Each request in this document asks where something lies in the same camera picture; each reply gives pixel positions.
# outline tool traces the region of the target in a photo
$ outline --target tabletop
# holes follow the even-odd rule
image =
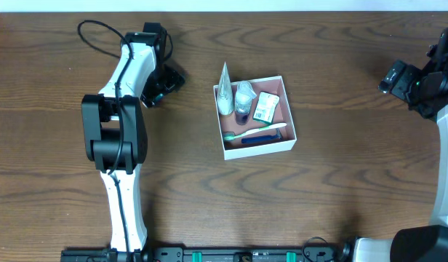
[[[108,198],[87,159],[81,99],[118,60],[76,33],[160,22],[186,84],[143,109],[140,188],[152,243],[301,246],[425,226],[439,170],[435,123],[377,85],[393,61],[419,68],[448,12],[0,13],[0,261],[58,261],[111,240]],[[113,33],[87,38],[119,52]],[[282,76],[291,151],[223,160],[212,87]]]

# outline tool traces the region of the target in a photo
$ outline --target soap bar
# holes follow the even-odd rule
[[[279,103],[277,95],[261,92],[255,113],[253,114],[253,120],[272,124],[277,103]]]

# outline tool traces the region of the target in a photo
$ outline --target green toothbrush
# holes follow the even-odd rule
[[[234,139],[244,137],[245,135],[251,135],[251,134],[255,134],[256,132],[260,132],[260,131],[264,131],[264,130],[271,130],[271,129],[275,129],[275,128],[281,128],[281,127],[285,127],[285,126],[287,126],[287,123],[270,124],[267,127],[260,127],[260,128],[248,130],[240,135],[234,135],[232,132],[227,132],[223,135],[223,140],[224,140],[224,142],[229,142]]]

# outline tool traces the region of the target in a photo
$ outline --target box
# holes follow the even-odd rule
[[[245,125],[238,125],[235,120],[234,112],[228,116],[222,116],[217,110],[217,89],[218,86],[215,85],[213,90],[215,92],[215,104],[216,104],[216,114],[217,123],[219,124],[219,131],[221,137],[221,143],[223,145],[224,160],[237,159],[247,156],[257,156],[261,154],[269,154],[280,151],[288,151],[292,149],[295,142],[297,142],[297,136],[295,134],[295,127],[292,121],[292,115],[290,113],[289,101],[287,100],[287,94],[285,92],[284,83],[282,81],[282,76],[268,77],[264,79],[249,80],[252,84],[252,88],[257,94],[257,97],[252,101],[252,109],[250,111],[249,120]],[[233,95],[237,91],[238,82],[231,83]],[[241,138],[237,138],[231,142],[223,141],[224,132],[234,132],[236,135],[242,134],[247,130],[259,127],[265,127],[267,124],[262,122],[257,122],[253,120],[253,113],[255,112],[256,104],[258,98],[260,97],[260,92],[268,92],[279,96],[279,104],[276,107],[276,113],[274,114],[273,124],[275,123],[287,123],[287,126],[280,128],[282,134],[282,140],[273,141],[269,143],[260,144],[242,144]],[[251,138],[261,135],[274,135],[276,130],[266,130],[258,132],[256,134],[245,136],[245,138]]]

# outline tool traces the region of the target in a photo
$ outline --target white background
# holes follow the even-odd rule
[[[448,0],[0,0],[0,12],[448,11]]]

